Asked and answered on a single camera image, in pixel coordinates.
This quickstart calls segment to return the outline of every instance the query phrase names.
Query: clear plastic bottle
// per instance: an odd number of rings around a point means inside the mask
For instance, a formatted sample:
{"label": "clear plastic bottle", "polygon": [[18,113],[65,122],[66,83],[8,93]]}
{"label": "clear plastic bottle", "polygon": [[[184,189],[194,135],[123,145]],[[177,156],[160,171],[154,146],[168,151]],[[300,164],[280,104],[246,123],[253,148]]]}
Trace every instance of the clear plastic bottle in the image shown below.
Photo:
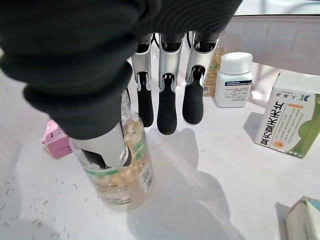
{"label": "clear plastic bottle", "polygon": [[118,169],[97,169],[90,164],[81,149],[72,144],[84,170],[98,195],[111,209],[127,211],[142,204],[153,187],[153,171],[145,129],[139,115],[131,110],[127,91],[122,93],[121,124],[124,142],[131,152],[131,163]]}
{"label": "clear plastic bottle", "polygon": [[225,48],[225,34],[226,31],[223,30],[217,46],[214,51],[214,55],[211,60],[210,68],[208,74],[204,80],[203,84],[203,96],[212,97],[215,95],[216,82],[217,82],[217,72],[220,69],[221,57],[227,53]]}

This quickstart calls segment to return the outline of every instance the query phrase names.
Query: robotic hand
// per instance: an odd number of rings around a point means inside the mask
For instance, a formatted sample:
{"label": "robotic hand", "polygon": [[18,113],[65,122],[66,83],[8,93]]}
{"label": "robotic hand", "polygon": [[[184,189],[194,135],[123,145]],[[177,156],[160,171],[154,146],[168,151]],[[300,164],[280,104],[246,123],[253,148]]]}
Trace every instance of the robotic hand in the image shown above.
{"label": "robotic hand", "polygon": [[177,126],[175,88],[182,39],[194,31],[182,113],[203,115],[204,79],[220,32],[242,0],[26,0],[0,3],[0,67],[27,83],[25,99],[74,139],[89,162],[128,164],[121,131],[121,93],[132,74],[139,114],[153,122],[151,34],[160,33],[158,129]]}

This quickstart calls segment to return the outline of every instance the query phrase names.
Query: glass jar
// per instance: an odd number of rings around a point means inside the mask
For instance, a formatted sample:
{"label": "glass jar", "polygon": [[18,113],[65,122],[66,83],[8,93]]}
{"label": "glass jar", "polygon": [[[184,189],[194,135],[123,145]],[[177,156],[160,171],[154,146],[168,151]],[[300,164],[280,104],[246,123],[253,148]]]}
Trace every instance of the glass jar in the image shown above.
{"label": "glass jar", "polygon": [[117,169],[97,168],[86,159],[84,152],[72,140],[70,142],[103,202],[113,210],[127,211],[142,204],[149,196],[153,187],[153,171],[144,125],[139,115],[131,109],[126,90],[122,93],[121,125],[125,147],[131,155],[129,166]]}

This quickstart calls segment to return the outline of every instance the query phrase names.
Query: pink package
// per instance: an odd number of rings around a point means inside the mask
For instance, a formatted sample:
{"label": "pink package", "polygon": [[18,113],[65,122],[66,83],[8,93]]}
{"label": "pink package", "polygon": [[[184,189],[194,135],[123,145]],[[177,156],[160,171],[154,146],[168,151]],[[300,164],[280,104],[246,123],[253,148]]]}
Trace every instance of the pink package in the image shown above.
{"label": "pink package", "polygon": [[69,137],[52,119],[47,123],[42,144],[49,150],[55,159],[72,153],[72,149],[69,145]]}

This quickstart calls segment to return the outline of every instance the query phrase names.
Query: plastic bottle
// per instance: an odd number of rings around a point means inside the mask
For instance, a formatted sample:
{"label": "plastic bottle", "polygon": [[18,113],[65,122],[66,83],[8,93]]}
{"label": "plastic bottle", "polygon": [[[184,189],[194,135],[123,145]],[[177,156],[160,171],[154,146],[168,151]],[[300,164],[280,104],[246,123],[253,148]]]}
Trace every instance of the plastic bottle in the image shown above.
{"label": "plastic bottle", "polygon": [[214,94],[218,107],[246,105],[253,80],[250,72],[252,60],[252,54],[247,52],[231,52],[222,56]]}
{"label": "plastic bottle", "polygon": [[131,110],[127,91],[122,93],[121,125],[124,142],[131,152],[131,163],[120,169],[97,169],[81,149],[71,146],[99,197],[111,209],[127,211],[142,204],[153,187],[153,171],[145,130],[139,115]]}
{"label": "plastic bottle", "polygon": [[217,46],[215,48],[213,58],[211,60],[211,65],[208,70],[208,74],[204,80],[204,97],[212,97],[215,95],[217,72],[220,69],[221,57],[227,53],[227,49],[225,47],[225,34],[225,31],[222,31]]}

